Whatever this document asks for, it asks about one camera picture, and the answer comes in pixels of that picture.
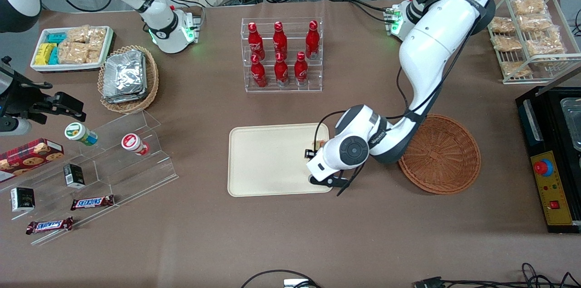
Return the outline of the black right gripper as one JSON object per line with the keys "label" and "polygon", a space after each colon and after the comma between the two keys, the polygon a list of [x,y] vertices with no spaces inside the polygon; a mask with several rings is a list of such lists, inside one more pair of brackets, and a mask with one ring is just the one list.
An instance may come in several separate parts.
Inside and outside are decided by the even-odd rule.
{"label": "black right gripper", "polygon": [[84,104],[80,100],[64,92],[57,92],[53,96],[43,93],[43,89],[50,89],[49,82],[33,82],[31,79],[16,72],[11,66],[10,59],[1,60],[1,116],[23,118],[30,121],[46,124],[46,108],[50,114],[69,116],[77,121],[85,121]]}

